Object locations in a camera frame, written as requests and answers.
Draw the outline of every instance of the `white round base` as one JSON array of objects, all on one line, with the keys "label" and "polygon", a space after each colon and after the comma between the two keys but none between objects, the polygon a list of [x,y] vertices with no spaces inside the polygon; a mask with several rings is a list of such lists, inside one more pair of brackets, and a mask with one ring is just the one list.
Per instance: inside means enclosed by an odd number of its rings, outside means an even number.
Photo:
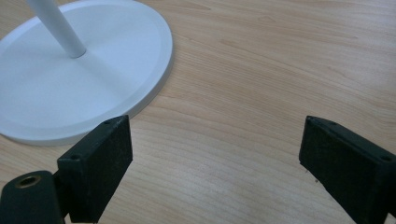
[{"label": "white round base", "polygon": [[0,42],[0,133],[40,146],[76,143],[99,123],[136,115],[170,73],[163,17],[131,0],[60,7],[87,52],[71,59],[38,18]]}]

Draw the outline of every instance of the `light wood tabletop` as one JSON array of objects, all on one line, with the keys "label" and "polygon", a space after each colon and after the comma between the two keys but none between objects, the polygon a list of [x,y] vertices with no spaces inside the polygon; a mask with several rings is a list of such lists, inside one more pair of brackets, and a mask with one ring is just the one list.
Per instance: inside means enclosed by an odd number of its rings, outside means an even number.
[{"label": "light wood tabletop", "polygon": [[[396,2],[141,2],[168,21],[175,64],[130,121],[134,161],[99,223],[354,223],[299,163],[304,120],[396,153]],[[1,0],[0,37],[33,16]],[[70,147],[0,135],[0,188]]]}]

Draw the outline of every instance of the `wooden table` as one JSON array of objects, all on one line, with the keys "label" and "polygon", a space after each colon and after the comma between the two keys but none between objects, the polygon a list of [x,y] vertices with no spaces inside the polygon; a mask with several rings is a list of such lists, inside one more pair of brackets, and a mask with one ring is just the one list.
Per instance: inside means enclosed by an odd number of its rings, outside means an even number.
[{"label": "wooden table", "polygon": [[[394,0],[142,2],[169,22],[175,65],[131,119],[134,161],[100,223],[353,223],[299,163],[304,119],[396,153]],[[32,16],[1,0],[0,37]],[[70,147],[1,136],[0,187]]]}]

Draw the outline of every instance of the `black plastic part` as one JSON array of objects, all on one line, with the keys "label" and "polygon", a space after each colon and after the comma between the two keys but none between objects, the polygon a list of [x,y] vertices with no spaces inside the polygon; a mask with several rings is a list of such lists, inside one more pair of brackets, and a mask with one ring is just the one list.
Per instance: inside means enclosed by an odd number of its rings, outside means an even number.
[{"label": "black plastic part", "polygon": [[396,156],[347,128],[307,117],[300,162],[357,223],[395,214]]},{"label": "black plastic part", "polygon": [[56,174],[70,189],[64,211],[72,222],[98,222],[132,162],[128,116],[109,119],[58,159]]},{"label": "black plastic part", "polygon": [[8,182],[1,196],[0,223],[64,223],[52,174],[36,171]]}]

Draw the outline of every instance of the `white pole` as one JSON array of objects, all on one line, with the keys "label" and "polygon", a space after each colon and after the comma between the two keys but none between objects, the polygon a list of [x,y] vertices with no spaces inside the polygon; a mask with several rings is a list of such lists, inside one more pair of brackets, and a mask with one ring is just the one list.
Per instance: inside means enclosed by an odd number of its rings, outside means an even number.
[{"label": "white pole", "polygon": [[54,0],[26,0],[70,58],[82,56],[86,49]]}]

